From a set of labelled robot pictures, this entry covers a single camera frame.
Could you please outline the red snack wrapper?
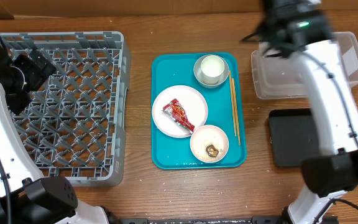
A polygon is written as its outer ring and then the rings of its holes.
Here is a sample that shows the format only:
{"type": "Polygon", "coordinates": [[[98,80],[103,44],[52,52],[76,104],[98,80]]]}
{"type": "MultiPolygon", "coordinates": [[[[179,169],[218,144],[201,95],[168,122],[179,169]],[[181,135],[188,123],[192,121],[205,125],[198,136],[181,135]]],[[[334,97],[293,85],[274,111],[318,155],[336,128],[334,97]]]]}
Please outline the red snack wrapper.
{"type": "Polygon", "coordinates": [[[195,126],[189,122],[185,110],[176,98],[166,104],[162,111],[184,130],[193,133],[195,126]]]}

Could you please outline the white round plate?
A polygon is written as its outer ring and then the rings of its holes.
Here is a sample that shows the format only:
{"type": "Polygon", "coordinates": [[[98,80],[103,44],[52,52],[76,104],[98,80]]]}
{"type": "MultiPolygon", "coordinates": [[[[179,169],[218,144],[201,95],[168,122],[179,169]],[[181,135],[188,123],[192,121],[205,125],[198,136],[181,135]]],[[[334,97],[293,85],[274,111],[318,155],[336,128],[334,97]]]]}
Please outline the white round plate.
{"type": "Polygon", "coordinates": [[[195,129],[203,126],[208,117],[208,105],[203,95],[194,88],[185,85],[175,85],[164,89],[154,99],[152,106],[152,119],[156,127],[173,138],[187,138],[191,133],[180,127],[167,114],[163,107],[173,99],[177,99],[185,110],[189,122],[195,129]]]}

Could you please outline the pink small bowl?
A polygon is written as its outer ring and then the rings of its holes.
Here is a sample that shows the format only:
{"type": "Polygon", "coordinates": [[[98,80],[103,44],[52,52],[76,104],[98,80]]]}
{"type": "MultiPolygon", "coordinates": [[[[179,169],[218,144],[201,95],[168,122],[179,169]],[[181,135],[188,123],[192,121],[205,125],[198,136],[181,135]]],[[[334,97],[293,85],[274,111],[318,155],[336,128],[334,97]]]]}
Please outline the pink small bowl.
{"type": "Polygon", "coordinates": [[[221,128],[213,125],[204,125],[196,129],[191,135],[190,149],[199,161],[208,164],[217,163],[226,156],[229,149],[229,140],[221,128]],[[219,149],[217,157],[209,157],[207,155],[206,146],[210,144],[219,149]]]}

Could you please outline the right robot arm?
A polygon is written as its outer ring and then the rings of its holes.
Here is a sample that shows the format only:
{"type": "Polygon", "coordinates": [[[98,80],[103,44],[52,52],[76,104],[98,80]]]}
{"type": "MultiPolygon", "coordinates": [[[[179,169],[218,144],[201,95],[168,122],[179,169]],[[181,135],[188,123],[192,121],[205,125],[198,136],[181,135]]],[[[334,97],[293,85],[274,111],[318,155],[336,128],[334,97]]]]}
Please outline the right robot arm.
{"type": "Polygon", "coordinates": [[[301,163],[305,181],[285,223],[319,223],[358,186],[358,109],[326,16],[311,1],[263,2],[259,40],[299,71],[317,127],[320,156],[301,163]]]}

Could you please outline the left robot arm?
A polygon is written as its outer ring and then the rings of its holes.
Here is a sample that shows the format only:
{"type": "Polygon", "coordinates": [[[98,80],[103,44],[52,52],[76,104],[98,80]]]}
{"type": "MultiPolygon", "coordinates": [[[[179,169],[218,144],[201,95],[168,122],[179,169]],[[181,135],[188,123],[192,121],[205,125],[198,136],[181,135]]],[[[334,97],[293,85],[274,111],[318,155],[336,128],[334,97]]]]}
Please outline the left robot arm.
{"type": "Polygon", "coordinates": [[[0,41],[0,223],[114,223],[104,207],[78,200],[65,177],[45,177],[12,122],[55,71],[37,49],[12,58],[0,41]]]}

